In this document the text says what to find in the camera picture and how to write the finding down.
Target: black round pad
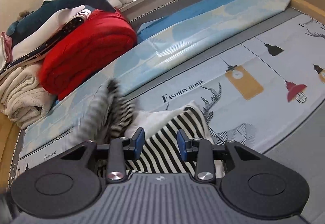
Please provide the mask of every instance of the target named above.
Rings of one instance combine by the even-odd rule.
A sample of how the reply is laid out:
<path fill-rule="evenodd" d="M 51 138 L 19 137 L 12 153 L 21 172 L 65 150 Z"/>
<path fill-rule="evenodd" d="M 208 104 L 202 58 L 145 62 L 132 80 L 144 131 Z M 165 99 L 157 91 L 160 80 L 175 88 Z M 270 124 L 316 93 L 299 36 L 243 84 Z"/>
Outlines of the black round pad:
<path fill-rule="evenodd" d="M 258 174 L 248 180 L 248 185 L 254 192 L 264 196 L 275 196 L 285 190 L 285 181 L 271 174 Z"/>
<path fill-rule="evenodd" d="M 280 219 L 301 213 L 309 197 L 306 180 L 274 161 L 243 161 L 221 180 L 224 198 L 241 213 Z"/>
<path fill-rule="evenodd" d="M 73 184 L 74 180 L 70 176 L 64 174 L 49 174 L 39 178 L 35 183 L 35 188 L 44 195 L 53 196 L 68 192 Z"/>
<path fill-rule="evenodd" d="M 22 211 L 51 219 L 83 210 L 95 201 L 100 190 L 98 177 L 78 161 L 56 159 L 18 177 L 11 195 Z"/>

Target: bed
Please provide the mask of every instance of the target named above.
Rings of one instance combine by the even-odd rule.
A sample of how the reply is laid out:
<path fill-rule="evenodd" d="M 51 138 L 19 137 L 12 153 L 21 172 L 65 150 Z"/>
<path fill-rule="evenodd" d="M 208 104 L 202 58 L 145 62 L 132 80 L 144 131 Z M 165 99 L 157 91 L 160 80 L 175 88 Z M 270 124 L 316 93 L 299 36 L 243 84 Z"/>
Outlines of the bed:
<path fill-rule="evenodd" d="M 137 31 L 143 23 L 199 1 L 174 0 L 129 18 L 131 26 Z M 325 127 L 325 12 L 302 0 L 291 0 L 290 6 L 122 91 L 148 111 L 173 110 L 195 100 L 203 111 L 213 114 L 207 122 L 216 144 L 235 139 L 307 179 L 310 198 L 302 215 L 317 224 L 325 219 L 325 191 L 320 188 L 324 177 L 320 168 Z M 81 87 L 95 91 L 109 71 L 109 67 L 100 71 Z M 254 93 L 240 80 L 250 84 Z M 60 123 L 62 114 L 85 108 L 92 97 L 81 91 L 76 89 L 26 130 L 14 177 L 18 170 L 21 173 L 64 151 L 73 121 Z"/>

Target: pendant lamp illustration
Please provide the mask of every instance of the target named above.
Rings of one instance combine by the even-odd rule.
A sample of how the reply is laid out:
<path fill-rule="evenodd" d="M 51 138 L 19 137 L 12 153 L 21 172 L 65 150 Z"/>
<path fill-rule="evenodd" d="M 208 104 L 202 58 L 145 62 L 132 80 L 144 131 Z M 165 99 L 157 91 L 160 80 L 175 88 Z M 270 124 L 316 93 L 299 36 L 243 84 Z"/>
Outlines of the pendant lamp illustration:
<path fill-rule="evenodd" d="M 319 77 L 320 77 L 320 80 L 325 83 L 325 70 L 323 68 L 321 68 L 320 66 L 318 65 L 313 65 L 314 66 L 314 69 L 317 71 Z"/>
<path fill-rule="evenodd" d="M 243 66 L 228 65 L 225 76 L 246 100 L 264 91 L 262 85 Z"/>
<path fill-rule="evenodd" d="M 264 43 L 264 46 L 267 47 L 269 54 L 272 56 L 276 56 L 283 52 L 283 49 L 276 45 L 270 45 Z"/>
<path fill-rule="evenodd" d="M 280 78 L 282 78 L 284 80 L 284 82 L 286 83 L 286 87 L 288 90 L 288 94 L 287 94 L 287 100 L 288 102 L 291 102 L 292 100 L 296 100 L 299 103 L 305 103 L 307 101 L 307 96 L 304 94 L 304 90 L 307 88 L 307 86 L 305 84 L 299 84 L 296 85 L 293 82 L 289 82 L 287 80 L 285 80 L 277 71 L 275 71 L 268 63 L 266 63 L 262 58 L 260 58 L 257 54 L 255 54 L 254 52 L 252 52 L 254 55 L 256 55 L 264 64 L 266 64 L 269 68 L 271 68 L 275 73 L 277 73 L 279 75 Z"/>

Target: logo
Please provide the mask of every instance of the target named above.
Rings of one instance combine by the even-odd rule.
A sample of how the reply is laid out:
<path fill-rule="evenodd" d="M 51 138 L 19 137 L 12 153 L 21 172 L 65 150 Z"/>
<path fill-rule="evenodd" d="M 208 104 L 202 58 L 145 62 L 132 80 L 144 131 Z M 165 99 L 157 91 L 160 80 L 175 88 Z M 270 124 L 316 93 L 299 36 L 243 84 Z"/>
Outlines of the logo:
<path fill-rule="evenodd" d="M 158 181 L 164 181 L 165 180 L 165 177 L 163 177 L 163 176 L 159 176 L 159 177 L 157 177 L 156 178 Z"/>

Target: ribbed gray surface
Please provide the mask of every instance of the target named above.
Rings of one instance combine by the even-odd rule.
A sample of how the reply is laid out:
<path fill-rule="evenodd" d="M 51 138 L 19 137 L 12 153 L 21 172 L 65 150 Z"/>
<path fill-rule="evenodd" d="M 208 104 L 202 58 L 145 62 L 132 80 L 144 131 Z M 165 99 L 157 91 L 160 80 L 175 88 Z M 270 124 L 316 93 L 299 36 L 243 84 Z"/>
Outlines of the ribbed gray surface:
<path fill-rule="evenodd" d="M 58 220 L 25 213 L 13 224 L 303 224 L 298 216 L 276 221 L 256 220 L 229 208 L 212 185 L 188 174 L 134 174 L 129 181 L 109 185 L 91 207 Z"/>

